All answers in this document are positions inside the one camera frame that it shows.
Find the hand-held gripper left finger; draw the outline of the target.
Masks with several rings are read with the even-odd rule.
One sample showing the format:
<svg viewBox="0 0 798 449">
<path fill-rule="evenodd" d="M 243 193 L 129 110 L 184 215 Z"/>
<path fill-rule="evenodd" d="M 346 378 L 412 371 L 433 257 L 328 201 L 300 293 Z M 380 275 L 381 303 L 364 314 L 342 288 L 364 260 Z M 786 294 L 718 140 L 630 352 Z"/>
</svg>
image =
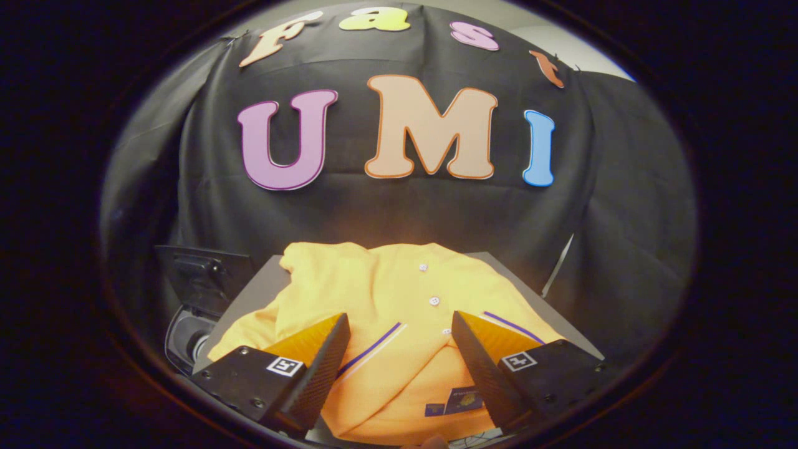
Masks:
<svg viewBox="0 0 798 449">
<path fill-rule="evenodd" d="M 349 341 L 348 316 L 339 313 L 266 349 L 240 345 L 192 382 L 249 420 L 302 438 L 319 418 Z"/>
</svg>

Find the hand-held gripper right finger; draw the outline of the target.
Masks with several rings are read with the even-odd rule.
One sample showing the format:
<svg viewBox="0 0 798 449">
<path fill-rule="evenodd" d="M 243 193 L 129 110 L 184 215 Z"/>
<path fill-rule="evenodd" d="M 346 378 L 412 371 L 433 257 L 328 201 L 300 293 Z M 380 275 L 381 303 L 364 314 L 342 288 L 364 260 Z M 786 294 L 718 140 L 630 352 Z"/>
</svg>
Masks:
<svg viewBox="0 0 798 449">
<path fill-rule="evenodd" d="M 567 339 L 542 344 L 464 311 L 453 313 L 451 335 L 502 431 L 556 420 L 607 384 L 607 362 Z"/>
</svg>

